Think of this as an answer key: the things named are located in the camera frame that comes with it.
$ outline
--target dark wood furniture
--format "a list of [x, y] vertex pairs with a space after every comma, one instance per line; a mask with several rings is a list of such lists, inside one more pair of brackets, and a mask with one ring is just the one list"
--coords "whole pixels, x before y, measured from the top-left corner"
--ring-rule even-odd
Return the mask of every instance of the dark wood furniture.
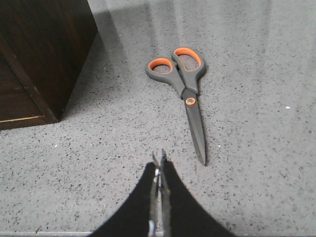
[[0, 129], [57, 122], [96, 33], [87, 0], [0, 1]]

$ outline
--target metal blade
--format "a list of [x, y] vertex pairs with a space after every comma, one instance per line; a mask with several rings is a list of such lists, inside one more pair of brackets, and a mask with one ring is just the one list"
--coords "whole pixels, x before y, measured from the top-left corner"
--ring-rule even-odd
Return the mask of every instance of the metal blade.
[[184, 104], [187, 111], [193, 144], [196, 149], [197, 157], [203, 165], [206, 165], [205, 138], [201, 115], [198, 109], [197, 96], [185, 89], [182, 93]]

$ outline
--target floor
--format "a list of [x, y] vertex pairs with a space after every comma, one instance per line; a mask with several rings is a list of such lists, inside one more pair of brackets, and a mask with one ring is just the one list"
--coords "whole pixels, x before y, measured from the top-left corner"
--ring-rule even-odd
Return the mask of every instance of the floor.
[[[94, 230], [164, 148], [236, 235], [316, 235], [315, 2], [89, 4], [99, 34], [62, 121], [0, 131], [0, 234]], [[198, 98], [207, 167], [183, 102], [144, 70], [181, 45], [208, 67]]]

